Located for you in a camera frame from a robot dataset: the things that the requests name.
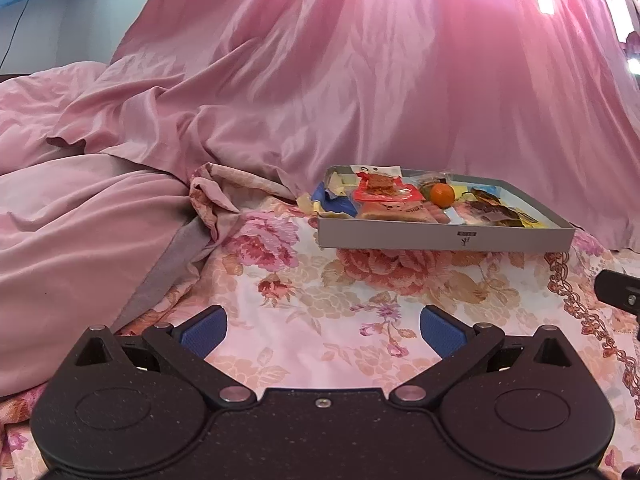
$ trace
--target wrinkled fabric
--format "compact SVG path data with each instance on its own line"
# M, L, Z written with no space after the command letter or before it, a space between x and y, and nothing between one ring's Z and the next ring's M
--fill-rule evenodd
M149 0L52 136L310 191L332 164L515 184L640 250L640 108L605 0Z
M176 178L103 153L0 176L0 197L2 397L47 381L87 326L112 326L194 211Z
M82 146L56 146L47 136L105 68L83 61L0 84L0 175L82 153Z

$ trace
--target pink curtain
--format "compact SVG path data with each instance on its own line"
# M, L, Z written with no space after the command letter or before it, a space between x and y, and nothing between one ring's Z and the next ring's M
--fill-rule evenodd
M51 137L294 192L353 162L501 178L640 251L640 94L609 10L545 5L149 0Z

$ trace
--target gray tray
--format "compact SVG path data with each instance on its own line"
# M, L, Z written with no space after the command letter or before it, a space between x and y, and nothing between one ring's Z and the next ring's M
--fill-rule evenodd
M353 173L349 166L333 166L327 170L326 182L334 171L339 174ZM405 177L423 173L423 171L402 169L402 176ZM319 245L324 248L343 249L519 251L524 253L562 253L569 250L574 239L574 226L517 187L503 180L491 178L460 174L451 174L450 177L456 182L502 188L503 191L516 197L519 208L534 218L542 220L549 227L529 229L319 218Z

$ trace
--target snack package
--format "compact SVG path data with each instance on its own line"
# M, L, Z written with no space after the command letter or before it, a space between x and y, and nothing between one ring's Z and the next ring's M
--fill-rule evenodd
M313 211L319 216L330 218L354 218L358 210L347 196L336 196L325 186L324 182L318 184L310 197Z
M357 202L421 202L423 196L413 184L399 176L358 173L360 183L351 196Z
M435 184L450 184L449 175L444 171L430 171L419 177L413 177L411 180L412 182L415 181L416 187L420 190L425 200L429 200L431 188Z
M326 191L330 198L336 198L337 196L346 196L347 193L344 190L344 182L337 172L333 172L329 177L329 182L326 185Z
M513 210L520 216L520 220L522 221L524 227L533 229L546 229L546 225L533 218L533 216L526 214L524 211L518 209L517 207L514 207Z
M449 223L449 217L430 202L364 202L356 218L402 222Z
M369 173L386 176L402 176L402 168L400 168L400 166L359 166L354 164L351 166L351 171L355 174Z
M520 216L503 205L494 205L480 200L466 200L456 202L453 208L467 225L524 227Z

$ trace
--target embroidered border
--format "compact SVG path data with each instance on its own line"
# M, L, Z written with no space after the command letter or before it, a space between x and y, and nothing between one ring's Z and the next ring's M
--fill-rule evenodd
M638 376L638 362L626 355L626 352L616 346L615 340L609 335L607 327L604 325L598 314L590 313L580 301L580 295L574 292L571 284L566 280L569 269L569 253L547 253L545 260L549 264L551 276L549 277L548 289L558 296L564 298L564 310L580 320L582 333L594 335L598 341L602 342L602 356L607 358L616 355L618 361L625 365L622 373L622 382L635 397L636 420L640 420L640 376Z

